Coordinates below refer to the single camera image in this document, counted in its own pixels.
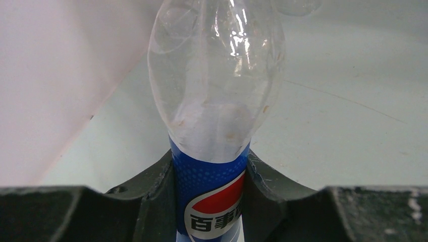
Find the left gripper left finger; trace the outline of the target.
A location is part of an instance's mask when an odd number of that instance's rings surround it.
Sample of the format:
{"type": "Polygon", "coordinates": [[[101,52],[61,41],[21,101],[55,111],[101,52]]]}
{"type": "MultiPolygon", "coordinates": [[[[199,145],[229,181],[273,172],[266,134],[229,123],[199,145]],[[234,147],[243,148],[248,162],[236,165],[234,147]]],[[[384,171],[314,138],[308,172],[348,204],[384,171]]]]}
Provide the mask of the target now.
{"type": "Polygon", "coordinates": [[[1,188],[1,241],[175,241],[172,154],[106,193],[1,188]]]}

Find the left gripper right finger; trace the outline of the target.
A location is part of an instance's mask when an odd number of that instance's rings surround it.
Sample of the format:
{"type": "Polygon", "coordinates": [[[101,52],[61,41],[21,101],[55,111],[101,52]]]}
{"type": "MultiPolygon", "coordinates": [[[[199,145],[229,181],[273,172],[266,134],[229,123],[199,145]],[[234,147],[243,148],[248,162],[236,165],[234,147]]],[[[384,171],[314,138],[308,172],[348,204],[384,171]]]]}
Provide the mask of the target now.
{"type": "Polygon", "coordinates": [[[245,241],[427,241],[426,186],[313,190],[248,155],[245,241]]]}

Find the Pepsi labelled clear bottle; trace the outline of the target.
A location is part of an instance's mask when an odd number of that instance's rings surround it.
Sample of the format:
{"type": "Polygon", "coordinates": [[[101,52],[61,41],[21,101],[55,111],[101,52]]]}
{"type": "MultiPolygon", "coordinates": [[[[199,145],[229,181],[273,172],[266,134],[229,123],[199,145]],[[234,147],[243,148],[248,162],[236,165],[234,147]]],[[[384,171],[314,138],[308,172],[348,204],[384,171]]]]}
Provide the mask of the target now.
{"type": "Polygon", "coordinates": [[[237,241],[250,141],[285,68],[274,1],[164,1],[147,63],[171,146],[176,241],[237,241]]]}

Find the clear unlabelled plastic bottle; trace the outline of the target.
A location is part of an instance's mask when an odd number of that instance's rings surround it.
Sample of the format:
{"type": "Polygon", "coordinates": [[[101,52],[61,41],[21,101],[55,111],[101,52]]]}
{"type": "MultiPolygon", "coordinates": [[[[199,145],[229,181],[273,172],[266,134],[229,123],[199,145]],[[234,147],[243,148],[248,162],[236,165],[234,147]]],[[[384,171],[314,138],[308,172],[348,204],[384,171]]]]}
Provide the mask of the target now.
{"type": "Polygon", "coordinates": [[[319,9],[323,3],[322,0],[276,0],[274,2],[279,13],[293,17],[307,16],[319,9]]]}

